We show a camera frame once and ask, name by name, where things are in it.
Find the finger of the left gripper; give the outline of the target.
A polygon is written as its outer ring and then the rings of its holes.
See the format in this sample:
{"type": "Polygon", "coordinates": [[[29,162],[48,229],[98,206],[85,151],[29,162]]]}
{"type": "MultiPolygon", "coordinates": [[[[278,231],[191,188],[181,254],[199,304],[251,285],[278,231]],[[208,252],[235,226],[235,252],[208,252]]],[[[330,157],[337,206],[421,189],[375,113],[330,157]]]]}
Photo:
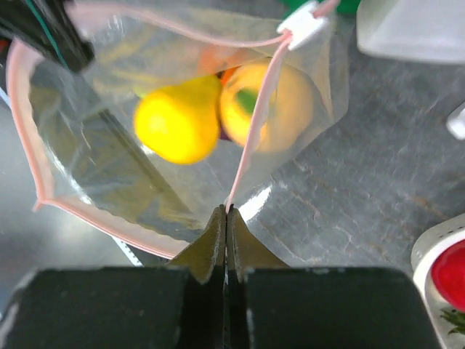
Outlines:
{"type": "Polygon", "coordinates": [[[72,4],[62,0],[3,0],[1,36],[18,39],[43,57],[78,73],[93,61],[94,50],[67,13],[72,4]]]}

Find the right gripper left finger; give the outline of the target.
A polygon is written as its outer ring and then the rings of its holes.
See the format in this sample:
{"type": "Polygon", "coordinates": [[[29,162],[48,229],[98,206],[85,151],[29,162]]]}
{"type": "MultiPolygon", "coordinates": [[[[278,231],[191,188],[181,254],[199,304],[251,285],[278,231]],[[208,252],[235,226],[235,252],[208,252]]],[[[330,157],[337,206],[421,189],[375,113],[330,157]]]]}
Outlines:
{"type": "Polygon", "coordinates": [[[226,213],[155,267],[40,270],[1,319],[3,348],[222,348],[226,213]]]}

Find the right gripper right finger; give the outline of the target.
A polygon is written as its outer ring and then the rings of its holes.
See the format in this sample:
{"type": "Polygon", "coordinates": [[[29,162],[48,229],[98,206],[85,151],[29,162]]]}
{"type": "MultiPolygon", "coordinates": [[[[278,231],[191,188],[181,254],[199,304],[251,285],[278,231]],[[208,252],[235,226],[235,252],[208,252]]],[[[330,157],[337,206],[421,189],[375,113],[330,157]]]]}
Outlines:
{"type": "Polygon", "coordinates": [[[226,221],[232,348],[439,348],[424,302],[401,270],[291,268],[226,221]]]}

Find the clear pink-dotted zip bag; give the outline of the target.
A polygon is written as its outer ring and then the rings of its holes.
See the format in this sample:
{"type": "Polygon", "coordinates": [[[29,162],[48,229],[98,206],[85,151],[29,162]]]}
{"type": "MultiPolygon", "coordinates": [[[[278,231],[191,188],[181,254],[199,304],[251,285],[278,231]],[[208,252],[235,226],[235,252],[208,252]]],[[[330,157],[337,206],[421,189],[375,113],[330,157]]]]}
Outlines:
{"type": "Polygon", "coordinates": [[[36,208],[179,254],[346,113],[337,5],[273,20],[200,1],[3,1],[36,208]]]}

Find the yellow pear toy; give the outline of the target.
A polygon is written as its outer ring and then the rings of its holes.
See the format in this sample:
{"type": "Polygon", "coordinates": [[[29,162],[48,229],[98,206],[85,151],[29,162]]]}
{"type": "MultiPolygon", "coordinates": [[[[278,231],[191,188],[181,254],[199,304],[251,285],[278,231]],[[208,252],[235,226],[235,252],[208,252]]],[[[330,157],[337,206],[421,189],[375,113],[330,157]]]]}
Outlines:
{"type": "Polygon", "coordinates": [[[134,112],[134,133],[157,156],[178,165],[207,158],[220,136],[222,86],[215,75],[164,86],[144,96],[134,112]]]}

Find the orange toy fruit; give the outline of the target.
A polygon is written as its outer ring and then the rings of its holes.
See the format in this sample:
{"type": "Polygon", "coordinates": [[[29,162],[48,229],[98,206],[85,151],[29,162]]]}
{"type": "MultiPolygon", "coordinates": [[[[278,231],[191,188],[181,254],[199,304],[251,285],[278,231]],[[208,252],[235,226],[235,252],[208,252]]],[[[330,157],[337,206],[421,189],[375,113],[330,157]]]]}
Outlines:
{"type": "Polygon", "coordinates": [[[245,49],[207,47],[199,55],[198,72],[216,75],[224,86],[241,66],[245,56],[245,49]]]}

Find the red apple toy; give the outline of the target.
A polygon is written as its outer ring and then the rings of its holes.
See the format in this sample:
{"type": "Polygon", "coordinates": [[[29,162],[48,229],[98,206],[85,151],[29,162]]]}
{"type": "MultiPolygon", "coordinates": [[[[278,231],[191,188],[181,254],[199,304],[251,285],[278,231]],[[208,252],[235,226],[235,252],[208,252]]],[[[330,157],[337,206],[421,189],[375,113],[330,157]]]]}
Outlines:
{"type": "Polygon", "coordinates": [[[434,261],[431,275],[439,294],[464,312],[464,240],[448,247],[434,261]]]}

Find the yellow-orange mango toy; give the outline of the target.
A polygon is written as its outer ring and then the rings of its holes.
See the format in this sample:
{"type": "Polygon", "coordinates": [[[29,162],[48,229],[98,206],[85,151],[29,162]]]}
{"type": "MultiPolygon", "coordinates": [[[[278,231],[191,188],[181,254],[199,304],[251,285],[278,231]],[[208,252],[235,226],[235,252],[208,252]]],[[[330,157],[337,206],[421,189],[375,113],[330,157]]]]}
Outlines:
{"type": "MultiPolygon", "coordinates": [[[[269,58],[237,68],[225,82],[220,96],[220,120],[226,135],[240,146],[248,136],[252,113],[269,58]]],[[[306,74],[282,65],[279,82],[268,100],[258,150],[288,150],[313,119],[312,86],[306,74]]]]}

